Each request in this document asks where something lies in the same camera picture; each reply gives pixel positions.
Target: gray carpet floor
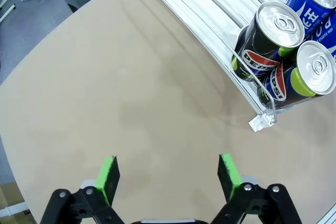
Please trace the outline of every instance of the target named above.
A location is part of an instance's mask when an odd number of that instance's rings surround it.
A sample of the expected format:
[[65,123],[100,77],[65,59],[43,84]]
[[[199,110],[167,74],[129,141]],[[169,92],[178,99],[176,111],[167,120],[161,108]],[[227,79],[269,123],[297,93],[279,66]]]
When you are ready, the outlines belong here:
[[[9,0],[0,16],[12,4],[16,9],[0,23],[0,84],[44,37],[72,14],[64,0]],[[0,184],[13,181],[0,138]]]

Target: pull tab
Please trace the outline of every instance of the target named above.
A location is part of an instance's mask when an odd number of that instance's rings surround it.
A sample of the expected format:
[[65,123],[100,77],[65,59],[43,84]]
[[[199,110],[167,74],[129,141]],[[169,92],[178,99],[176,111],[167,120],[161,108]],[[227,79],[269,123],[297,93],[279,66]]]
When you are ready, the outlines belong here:
[[316,58],[311,64],[315,74],[320,76],[329,69],[329,61],[322,53],[317,53]]
[[297,27],[293,19],[283,14],[277,14],[274,17],[274,24],[280,30],[283,30],[283,31],[291,31],[291,32],[297,31]]

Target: white plastic clip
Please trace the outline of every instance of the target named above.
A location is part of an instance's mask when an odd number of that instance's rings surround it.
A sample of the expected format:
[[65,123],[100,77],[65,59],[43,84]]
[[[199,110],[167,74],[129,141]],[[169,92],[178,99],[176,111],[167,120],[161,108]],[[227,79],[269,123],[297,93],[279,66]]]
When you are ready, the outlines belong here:
[[254,132],[260,131],[263,128],[273,126],[273,117],[268,114],[257,115],[251,121],[249,121],[249,125],[252,127]]

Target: screw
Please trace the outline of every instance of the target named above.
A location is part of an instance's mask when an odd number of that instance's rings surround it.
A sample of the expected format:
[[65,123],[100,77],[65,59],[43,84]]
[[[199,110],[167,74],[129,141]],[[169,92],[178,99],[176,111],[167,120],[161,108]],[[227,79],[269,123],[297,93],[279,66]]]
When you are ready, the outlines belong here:
[[272,188],[272,191],[275,192],[275,193],[277,193],[278,191],[280,191],[280,188],[278,186],[274,186]]
[[62,191],[62,192],[59,194],[59,196],[60,196],[61,198],[64,198],[65,195],[66,195],[66,192],[65,192],[65,191]]
[[251,191],[251,190],[252,190],[251,185],[250,185],[250,184],[245,185],[245,186],[244,186],[244,190],[245,190],[245,191]]
[[87,194],[87,195],[90,195],[90,194],[92,194],[92,193],[93,193],[93,190],[92,190],[91,188],[86,190],[86,194]]

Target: cardboard box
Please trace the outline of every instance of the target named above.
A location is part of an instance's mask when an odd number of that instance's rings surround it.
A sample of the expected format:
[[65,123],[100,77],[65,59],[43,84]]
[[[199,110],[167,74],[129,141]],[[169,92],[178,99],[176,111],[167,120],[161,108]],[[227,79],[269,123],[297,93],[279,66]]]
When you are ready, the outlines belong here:
[[[0,185],[0,209],[24,202],[16,183]],[[36,224],[29,210],[0,219],[0,224]]]

